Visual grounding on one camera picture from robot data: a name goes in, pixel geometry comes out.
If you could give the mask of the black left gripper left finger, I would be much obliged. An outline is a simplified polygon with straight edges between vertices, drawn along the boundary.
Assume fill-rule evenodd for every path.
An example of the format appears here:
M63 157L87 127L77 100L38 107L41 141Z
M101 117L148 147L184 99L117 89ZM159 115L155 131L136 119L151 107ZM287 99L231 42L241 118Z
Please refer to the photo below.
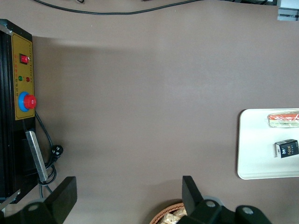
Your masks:
M29 203L22 210L7 217L1 212L0 222L2 224L62 224L77 199L77 179L68 176L44 201Z

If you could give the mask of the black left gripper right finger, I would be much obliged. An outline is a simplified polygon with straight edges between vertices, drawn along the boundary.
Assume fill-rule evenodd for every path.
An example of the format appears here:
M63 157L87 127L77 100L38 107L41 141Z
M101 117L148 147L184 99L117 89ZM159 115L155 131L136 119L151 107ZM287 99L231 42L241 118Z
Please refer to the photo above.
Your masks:
M270 224L266 215L254 206L240 205L235 211L214 199L204 199L193 178L182 177L182 202L187 215L181 224Z

